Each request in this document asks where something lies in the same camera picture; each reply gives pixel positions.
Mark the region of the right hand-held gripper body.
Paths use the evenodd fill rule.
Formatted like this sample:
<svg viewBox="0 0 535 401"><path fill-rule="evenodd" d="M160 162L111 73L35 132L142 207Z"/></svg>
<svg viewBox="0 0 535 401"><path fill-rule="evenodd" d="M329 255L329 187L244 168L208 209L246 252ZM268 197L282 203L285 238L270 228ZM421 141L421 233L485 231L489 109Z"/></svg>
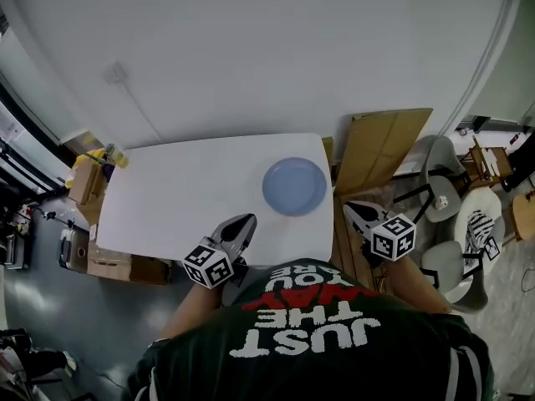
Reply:
<svg viewBox="0 0 535 401"><path fill-rule="evenodd" d="M416 224L404 214L383 221L369 231L367 250L381 260L397 261L415 249Z"/></svg>

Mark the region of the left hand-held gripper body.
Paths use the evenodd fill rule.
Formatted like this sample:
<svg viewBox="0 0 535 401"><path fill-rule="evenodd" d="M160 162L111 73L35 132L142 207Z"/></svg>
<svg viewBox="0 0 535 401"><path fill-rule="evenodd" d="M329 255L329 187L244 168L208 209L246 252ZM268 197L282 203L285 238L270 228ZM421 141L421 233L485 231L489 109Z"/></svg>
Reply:
<svg viewBox="0 0 535 401"><path fill-rule="evenodd" d="M206 288L215 288L228 282L242 284L247 275L247 264L238 256L231 256L223 247L209 237L200 243L182 260L188 277Z"/></svg>

